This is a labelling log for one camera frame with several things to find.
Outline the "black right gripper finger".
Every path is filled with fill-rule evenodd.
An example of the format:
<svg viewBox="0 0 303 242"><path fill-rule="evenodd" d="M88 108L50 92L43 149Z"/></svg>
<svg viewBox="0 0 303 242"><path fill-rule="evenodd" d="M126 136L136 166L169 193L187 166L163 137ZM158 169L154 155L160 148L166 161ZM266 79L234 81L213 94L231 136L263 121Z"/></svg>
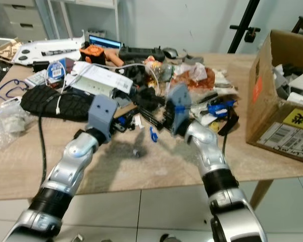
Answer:
<svg viewBox="0 0 303 242"><path fill-rule="evenodd" d="M158 129L159 131L166 129L166 112L163 108L148 110L142 107L135 107L134 109L140 115L142 115L142 118L146 120L152 127Z"/></svg>

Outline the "clear plastic bottle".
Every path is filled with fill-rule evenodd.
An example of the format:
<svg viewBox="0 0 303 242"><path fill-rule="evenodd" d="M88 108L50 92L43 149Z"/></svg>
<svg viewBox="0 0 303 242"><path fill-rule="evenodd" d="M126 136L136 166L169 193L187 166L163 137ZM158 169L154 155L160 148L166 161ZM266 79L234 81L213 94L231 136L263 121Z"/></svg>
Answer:
<svg viewBox="0 0 303 242"><path fill-rule="evenodd" d="M150 67L159 82L169 82L174 76L175 65L172 63L153 62Z"/></svg>

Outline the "white labelled power supply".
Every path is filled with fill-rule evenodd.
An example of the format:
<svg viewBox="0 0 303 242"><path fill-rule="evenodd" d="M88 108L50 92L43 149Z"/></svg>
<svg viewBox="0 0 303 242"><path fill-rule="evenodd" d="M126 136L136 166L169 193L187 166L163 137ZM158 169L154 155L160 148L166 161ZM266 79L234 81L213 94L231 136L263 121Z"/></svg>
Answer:
<svg viewBox="0 0 303 242"><path fill-rule="evenodd" d="M75 62L71 87L94 95L111 95L114 89L129 94L133 81L117 72L87 62Z"/></svg>

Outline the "crumpled orange plastic wrapper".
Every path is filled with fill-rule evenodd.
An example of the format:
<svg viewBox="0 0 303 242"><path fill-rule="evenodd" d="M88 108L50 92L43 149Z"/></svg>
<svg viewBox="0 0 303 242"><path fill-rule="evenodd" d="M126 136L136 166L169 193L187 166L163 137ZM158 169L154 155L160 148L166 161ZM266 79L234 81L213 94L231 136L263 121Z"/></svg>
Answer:
<svg viewBox="0 0 303 242"><path fill-rule="evenodd" d="M186 84L190 91L204 92L215 87L214 70L202 63L180 64L174 67L171 85Z"/></svg>

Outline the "blue and black part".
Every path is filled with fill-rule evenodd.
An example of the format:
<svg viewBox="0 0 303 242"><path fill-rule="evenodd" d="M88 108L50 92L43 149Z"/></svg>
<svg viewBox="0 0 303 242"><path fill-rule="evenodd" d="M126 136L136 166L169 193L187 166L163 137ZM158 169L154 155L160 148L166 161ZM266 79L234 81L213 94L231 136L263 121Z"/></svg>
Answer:
<svg viewBox="0 0 303 242"><path fill-rule="evenodd" d="M229 111L234 108L235 100L226 100L219 103L207 104L207 111L214 117L221 118L226 117Z"/></svg>

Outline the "black rubber tread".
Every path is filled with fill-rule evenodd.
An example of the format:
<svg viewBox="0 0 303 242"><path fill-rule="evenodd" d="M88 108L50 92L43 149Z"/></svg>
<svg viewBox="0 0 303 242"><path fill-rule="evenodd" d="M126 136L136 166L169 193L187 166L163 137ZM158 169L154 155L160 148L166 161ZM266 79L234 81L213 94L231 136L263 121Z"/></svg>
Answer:
<svg viewBox="0 0 303 242"><path fill-rule="evenodd" d="M86 122L92 97L84 94L61 94L48 86L37 86L22 95L21 106L32 115Z"/></svg>

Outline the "laptop with blue screen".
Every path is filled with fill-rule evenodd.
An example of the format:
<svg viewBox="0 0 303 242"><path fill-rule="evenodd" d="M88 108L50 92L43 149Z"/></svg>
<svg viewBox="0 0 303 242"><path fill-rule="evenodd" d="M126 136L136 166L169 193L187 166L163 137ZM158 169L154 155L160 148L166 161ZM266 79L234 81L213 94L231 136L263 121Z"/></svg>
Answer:
<svg viewBox="0 0 303 242"><path fill-rule="evenodd" d="M88 42L90 44L100 46L103 48L114 48L119 50L122 47L121 42L99 37L97 35L89 35Z"/></svg>

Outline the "brown cardboard box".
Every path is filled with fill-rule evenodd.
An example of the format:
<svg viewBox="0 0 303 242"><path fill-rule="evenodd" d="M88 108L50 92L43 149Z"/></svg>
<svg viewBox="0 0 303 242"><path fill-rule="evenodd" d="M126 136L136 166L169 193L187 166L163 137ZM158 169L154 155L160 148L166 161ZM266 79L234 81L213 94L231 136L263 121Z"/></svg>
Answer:
<svg viewBox="0 0 303 242"><path fill-rule="evenodd" d="M303 104L279 97L273 72L288 63L303 67L303 35L272 30L250 68L245 140L303 162Z"/></svg>

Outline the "white plastic cover panel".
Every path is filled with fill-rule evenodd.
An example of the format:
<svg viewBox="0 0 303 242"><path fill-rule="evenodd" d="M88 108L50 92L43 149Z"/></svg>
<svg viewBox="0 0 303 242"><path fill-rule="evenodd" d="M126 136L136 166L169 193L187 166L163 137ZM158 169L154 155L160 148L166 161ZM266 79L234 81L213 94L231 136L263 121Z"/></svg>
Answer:
<svg viewBox="0 0 303 242"><path fill-rule="evenodd" d="M9 62L31 66L34 62L56 62L62 58L80 58L80 48L85 43L85 32L80 37L41 40L22 43Z"/></svg>

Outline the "clear plastic bag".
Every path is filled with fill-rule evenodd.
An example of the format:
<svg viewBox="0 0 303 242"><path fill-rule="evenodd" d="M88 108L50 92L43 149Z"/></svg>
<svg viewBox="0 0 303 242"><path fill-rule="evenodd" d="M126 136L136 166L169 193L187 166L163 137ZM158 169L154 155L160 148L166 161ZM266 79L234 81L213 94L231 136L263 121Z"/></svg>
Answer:
<svg viewBox="0 0 303 242"><path fill-rule="evenodd" d="M21 97L0 103L0 149L7 148L22 136L32 122L31 114L22 108L21 103Z"/></svg>

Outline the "wooden table leg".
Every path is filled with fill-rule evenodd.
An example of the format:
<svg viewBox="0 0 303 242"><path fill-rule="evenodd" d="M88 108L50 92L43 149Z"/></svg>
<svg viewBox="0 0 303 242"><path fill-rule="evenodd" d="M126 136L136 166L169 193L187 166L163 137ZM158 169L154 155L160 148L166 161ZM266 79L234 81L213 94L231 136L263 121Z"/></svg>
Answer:
<svg viewBox="0 0 303 242"><path fill-rule="evenodd" d="M258 208L263 198L266 196L267 192L272 186L273 182L273 179L259 180L257 182L255 190L253 191L253 194L250 199L250 205L251 207L253 207L253 209L256 210Z"/></svg>

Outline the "white shelf unit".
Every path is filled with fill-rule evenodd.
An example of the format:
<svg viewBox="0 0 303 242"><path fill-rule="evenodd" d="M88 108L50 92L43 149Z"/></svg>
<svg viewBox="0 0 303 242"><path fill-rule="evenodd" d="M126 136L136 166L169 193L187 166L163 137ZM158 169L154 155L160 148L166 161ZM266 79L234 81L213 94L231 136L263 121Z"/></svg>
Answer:
<svg viewBox="0 0 303 242"><path fill-rule="evenodd" d="M56 31L68 37L80 32L105 31L109 39L121 39L119 0L50 0L50 17Z"/></svg>

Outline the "black tripod stand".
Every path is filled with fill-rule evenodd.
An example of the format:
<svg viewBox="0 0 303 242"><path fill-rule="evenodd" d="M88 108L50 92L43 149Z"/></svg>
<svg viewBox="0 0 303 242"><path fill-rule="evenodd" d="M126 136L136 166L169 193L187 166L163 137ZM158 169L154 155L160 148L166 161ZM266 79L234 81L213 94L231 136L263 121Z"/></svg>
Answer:
<svg viewBox="0 0 303 242"><path fill-rule="evenodd" d="M249 0L244 13L242 14L241 21L239 25L230 25L229 28L235 30L234 37L228 48L227 53L235 54L241 40L245 42L254 42L257 37L257 32L261 29L257 27L250 26L251 19L255 15L255 12L259 6L260 0Z"/></svg>

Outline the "brown wooden cutout piece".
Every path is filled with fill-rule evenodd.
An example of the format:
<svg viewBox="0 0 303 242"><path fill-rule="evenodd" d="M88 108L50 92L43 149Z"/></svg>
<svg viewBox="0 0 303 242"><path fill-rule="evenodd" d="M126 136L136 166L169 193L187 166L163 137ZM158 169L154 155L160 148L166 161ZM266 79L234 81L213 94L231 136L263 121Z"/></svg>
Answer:
<svg viewBox="0 0 303 242"><path fill-rule="evenodd" d="M12 63L13 58L19 52L20 46L22 46L22 42L16 38L0 45L0 61Z"/></svg>

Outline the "grey drawer cabinet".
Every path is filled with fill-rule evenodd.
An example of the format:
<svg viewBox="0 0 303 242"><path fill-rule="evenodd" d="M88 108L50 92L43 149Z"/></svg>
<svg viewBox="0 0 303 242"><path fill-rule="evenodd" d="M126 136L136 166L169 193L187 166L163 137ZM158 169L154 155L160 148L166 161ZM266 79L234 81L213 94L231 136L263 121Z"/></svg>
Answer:
<svg viewBox="0 0 303 242"><path fill-rule="evenodd" d="M48 39L35 0L0 0L0 37L25 42Z"/></svg>

